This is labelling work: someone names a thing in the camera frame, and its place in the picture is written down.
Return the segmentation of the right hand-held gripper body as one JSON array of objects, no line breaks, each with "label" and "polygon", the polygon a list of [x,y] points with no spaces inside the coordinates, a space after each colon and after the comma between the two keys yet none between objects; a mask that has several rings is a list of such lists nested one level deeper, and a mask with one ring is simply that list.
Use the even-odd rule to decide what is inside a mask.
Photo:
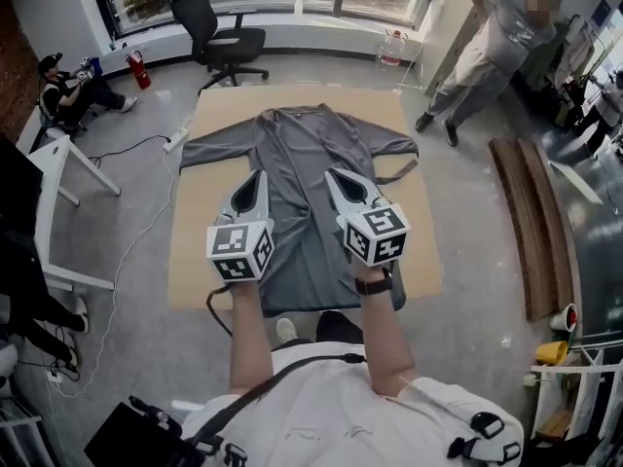
[{"label": "right hand-held gripper body", "polygon": [[346,215],[343,230],[347,251],[375,267],[402,256],[411,227],[402,207],[394,203]]}]

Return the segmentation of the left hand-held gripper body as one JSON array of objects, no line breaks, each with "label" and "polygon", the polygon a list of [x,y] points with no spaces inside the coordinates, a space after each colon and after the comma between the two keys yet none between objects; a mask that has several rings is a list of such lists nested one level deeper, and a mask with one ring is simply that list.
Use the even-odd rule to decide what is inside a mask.
[{"label": "left hand-held gripper body", "polygon": [[273,227],[265,212],[222,212],[207,228],[206,259],[224,282],[259,281],[275,252]]}]

